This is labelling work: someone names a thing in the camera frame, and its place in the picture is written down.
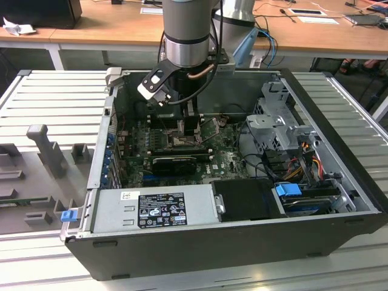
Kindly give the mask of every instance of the power supply label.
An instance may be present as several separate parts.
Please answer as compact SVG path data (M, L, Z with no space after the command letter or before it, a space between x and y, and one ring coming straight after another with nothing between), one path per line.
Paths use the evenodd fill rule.
M139 195L138 209L141 229L187 225L183 193Z

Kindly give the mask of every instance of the blue latch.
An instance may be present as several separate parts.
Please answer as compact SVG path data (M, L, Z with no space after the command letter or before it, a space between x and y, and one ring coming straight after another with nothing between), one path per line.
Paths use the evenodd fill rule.
M115 141L115 136L111 133L108 133L107 144L112 145L114 141Z
M77 221L78 210L66 210L62 212L61 221L62 222L76 222Z
M276 187L279 196L302 195L301 189L297 184L280 184Z
M113 152L111 150L106 150L105 151L105 156L111 157L112 153Z

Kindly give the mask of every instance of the copper tube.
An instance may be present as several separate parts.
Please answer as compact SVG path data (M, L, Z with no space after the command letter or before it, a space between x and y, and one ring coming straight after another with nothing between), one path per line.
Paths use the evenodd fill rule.
M211 70L214 69L214 64L211 64L209 65L206 69L204 69L203 71L199 72L198 74L187 74L187 77L190 79L190 80L195 80L195 79L199 79L200 77L203 77L204 75L206 75L208 72L210 72Z

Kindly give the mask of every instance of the floor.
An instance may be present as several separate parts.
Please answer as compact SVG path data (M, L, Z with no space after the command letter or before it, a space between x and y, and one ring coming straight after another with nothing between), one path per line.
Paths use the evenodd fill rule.
M50 55L46 50L30 50L22 48L3 48L0 50L0 95L12 82L17 72L21 69L53 70ZM61 52L62 58L69 70L105 70L108 66L102 61L100 51L65 50ZM276 57L274 64L281 63L274 68L288 67L294 72L308 72L312 62L311 58ZM110 66L123 67L125 69L150 69L156 63L156 53L143 52L109 52ZM383 84L382 78L372 78L361 72L355 72L349 76L340 73L335 78L342 86L361 104L365 106L370 97L377 92Z

